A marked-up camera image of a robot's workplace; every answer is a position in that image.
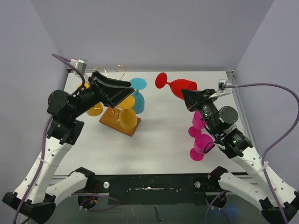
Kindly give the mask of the red wine glass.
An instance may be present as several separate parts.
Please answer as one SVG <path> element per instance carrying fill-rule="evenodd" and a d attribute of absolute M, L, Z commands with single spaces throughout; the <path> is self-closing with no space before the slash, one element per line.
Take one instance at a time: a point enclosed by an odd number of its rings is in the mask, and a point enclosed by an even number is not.
<path fill-rule="evenodd" d="M 172 93 L 179 99 L 184 100 L 182 89 L 197 90 L 198 86 L 194 81 L 187 79 L 176 79 L 172 82 L 168 82 L 168 76 L 165 72 L 161 72 L 155 79 L 155 86 L 158 89 L 164 88 L 169 85 Z"/>

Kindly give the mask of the blue wine glass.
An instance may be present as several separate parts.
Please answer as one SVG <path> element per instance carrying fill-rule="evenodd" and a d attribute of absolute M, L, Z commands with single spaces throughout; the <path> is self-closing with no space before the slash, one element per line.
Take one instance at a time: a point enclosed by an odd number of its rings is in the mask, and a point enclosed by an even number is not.
<path fill-rule="evenodd" d="M 146 88 L 147 83 L 144 79 L 136 77 L 130 80 L 131 86 L 134 88 L 135 92 L 132 96 L 135 98 L 135 104 L 132 109 L 135 111 L 136 114 L 140 114 L 145 109 L 145 99 L 144 96 L 140 93 L 140 90 Z"/>

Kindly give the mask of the yellow wine glass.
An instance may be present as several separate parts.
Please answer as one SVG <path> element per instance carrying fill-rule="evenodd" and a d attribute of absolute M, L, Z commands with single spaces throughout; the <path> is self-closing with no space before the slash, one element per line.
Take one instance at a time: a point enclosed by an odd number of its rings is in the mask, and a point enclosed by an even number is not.
<path fill-rule="evenodd" d="M 80 87 L 77 98 L 79 99 L 79 109 L 81 112 L 86 112 L 87 115 L 96 117 L 102 114 L 103 104 L 92 95 L 91 90 L 89 90 L 90 85 L 88 83 L 84 84 L 84 88 Z"/>

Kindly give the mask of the orange wine glass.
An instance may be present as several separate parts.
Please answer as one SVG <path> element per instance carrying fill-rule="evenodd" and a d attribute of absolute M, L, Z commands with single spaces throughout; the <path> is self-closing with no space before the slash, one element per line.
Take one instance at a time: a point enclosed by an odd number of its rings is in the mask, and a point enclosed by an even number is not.
<path fill-rule="evenodd" d="M 124 129 L 133 129 L 137 125 L 137 116 L 132 109 L 134 104 L 135 98 L 130 95 L 118 105 L 121 109 L 119 112 L 119 122 Z"/>

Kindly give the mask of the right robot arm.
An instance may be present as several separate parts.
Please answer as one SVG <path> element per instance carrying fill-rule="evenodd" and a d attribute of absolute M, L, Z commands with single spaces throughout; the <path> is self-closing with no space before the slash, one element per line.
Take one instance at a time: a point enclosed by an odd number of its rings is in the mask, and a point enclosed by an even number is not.
<path fill-rule="evenodd" d="M 252 185 L 218 166 L 210 174 L 209 188 L 230 191 L 258 208 L 270 224 L 291 221 L 299 210 L 299 192 L 262 160 L 252 142 L 237 128 L 238 112 L 231 106 L 217 109 L 214 89 L 182 89 L 185 105 L 199 112 L 220 150 L 255 181 Z"/>

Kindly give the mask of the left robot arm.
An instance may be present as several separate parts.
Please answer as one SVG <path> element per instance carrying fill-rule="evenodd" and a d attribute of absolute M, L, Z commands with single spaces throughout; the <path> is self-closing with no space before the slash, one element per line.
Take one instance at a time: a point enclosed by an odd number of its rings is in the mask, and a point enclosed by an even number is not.
<path fill-rule="evenodd" d="M 107 78 L 98 71 L 88 82 L 89 87 L 81 87 L 78 95 L 63 90 L 49 95 L 47 112 L 52 118 L 43 133 L 41 152 L 21 184 L 3 196 L 3 203 L 38 224 L 47 222 L 64 199 L 80 190 L 89 192 L 95 186 L 94 172 L 85 168 L 49 186 L 60 162 L 81 134 L 84 122 L 77 117 L 98 103 L 114 108 L 135 91 L 129 81 Z"/>

